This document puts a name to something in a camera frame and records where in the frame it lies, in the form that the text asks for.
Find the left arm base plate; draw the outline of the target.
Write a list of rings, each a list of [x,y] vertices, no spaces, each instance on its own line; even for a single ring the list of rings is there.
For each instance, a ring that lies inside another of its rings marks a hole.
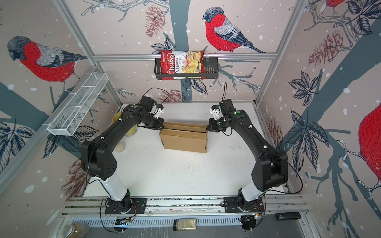
[[[147,198],[128,197],[122,201],[107,199],[105,214],[123,215],[123,214],[144,214],[147,204]]]

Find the black wall basket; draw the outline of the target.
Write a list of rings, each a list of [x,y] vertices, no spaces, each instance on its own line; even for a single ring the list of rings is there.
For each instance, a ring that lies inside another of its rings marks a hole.
[[[216,79],[219,74],[218,58],[207,58],[202,61],[204,73],[164,74],[160,58],[155,59],[154,73],[158,80],[167,79]]]

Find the brown cardboard box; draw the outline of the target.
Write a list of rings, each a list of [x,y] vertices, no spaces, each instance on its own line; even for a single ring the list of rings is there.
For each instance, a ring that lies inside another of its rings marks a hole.
[[[207,125],[164,123],[159,136],[165,149],[207,153]]]

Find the black lidded spice jar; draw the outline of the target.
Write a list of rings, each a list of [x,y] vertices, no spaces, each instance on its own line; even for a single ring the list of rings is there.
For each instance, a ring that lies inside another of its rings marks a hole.
[[[117,153],[121,153],[121,152],[123,152],[125,150],[125,148],[126,148],[126,145],[123,142],[119,142],[116,145],[114,151],[117,152]]]

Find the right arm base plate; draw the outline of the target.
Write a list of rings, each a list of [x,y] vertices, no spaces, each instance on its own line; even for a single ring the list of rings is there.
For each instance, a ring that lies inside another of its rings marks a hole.
[[[222,205],[226,213],[264,213],[262,199],[246,201],[241,196],[225,196]]]

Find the glass jar lying flat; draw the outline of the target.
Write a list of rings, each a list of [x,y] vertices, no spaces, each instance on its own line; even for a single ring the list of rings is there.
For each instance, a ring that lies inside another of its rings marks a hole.
[[[174,220],[173,231],[195,231],[196,219],[195,218],[183,218]]]

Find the black remote device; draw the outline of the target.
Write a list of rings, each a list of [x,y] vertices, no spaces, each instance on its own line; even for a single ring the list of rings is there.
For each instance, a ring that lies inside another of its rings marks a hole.
[[[276,213],[275,214],[276,219],[278,221],[284,220],[284,221],[292,221],[292,220],[298,220],[301,219],[301,214],[299,212],[284,212],[284,213]]]

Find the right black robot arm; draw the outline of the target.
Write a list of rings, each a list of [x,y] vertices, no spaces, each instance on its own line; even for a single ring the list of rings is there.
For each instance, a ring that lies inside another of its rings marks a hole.
[[[208,131],[226,132],[227,129],[238,133],[256,161],[251,181],[238,191],[237,200],[240,207],[259,199],[268,190],[288,182],[288,163],[285,154],[265,140],[245,111],[233,111],[220,119],[209,119]]]

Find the yellow cup with markers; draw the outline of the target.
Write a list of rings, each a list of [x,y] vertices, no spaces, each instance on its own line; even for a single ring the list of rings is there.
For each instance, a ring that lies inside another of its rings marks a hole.
[[[115,123],[116,121],[118,121],[121,115],[122,115],[122,112],[116,113],[112,119],[112,123]],[[125,137],[133,136],[134,134],[136,134],[137,130],[138,130],[138,127],[137,125],[135,125],[124,136]]]

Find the red cassava chips bag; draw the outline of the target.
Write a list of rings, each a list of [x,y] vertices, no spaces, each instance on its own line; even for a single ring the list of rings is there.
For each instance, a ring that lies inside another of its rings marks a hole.
[[[161,51],[161,74],[205,73],[202,63],[204,51]]]

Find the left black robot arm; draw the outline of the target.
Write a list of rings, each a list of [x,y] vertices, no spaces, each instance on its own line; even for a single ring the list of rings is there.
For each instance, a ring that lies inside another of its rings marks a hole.
[[[81,167],[95,180],[101,182],[110,200],[129,202],[129,191],[116,173],[118,166],[113,152],[117,144],[134,126],[143,124],[145,129],[160,131],[164,119],[160,117],[164,106],[150,97],[143,96],[137,104],[123,108],[118,119],[94,140],[84,141],[80,146]]]

